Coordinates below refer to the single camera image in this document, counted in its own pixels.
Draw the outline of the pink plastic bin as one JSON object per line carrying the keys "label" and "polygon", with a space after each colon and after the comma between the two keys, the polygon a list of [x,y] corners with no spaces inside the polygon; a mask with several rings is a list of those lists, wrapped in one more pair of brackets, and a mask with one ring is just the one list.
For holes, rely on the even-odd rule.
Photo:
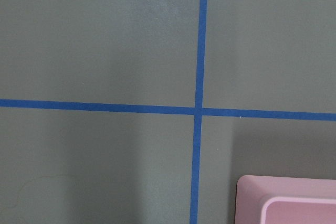
{"label": "pink plastic bin", "polygon": [[335,180],[244,175],[235,223],[335,223]]}

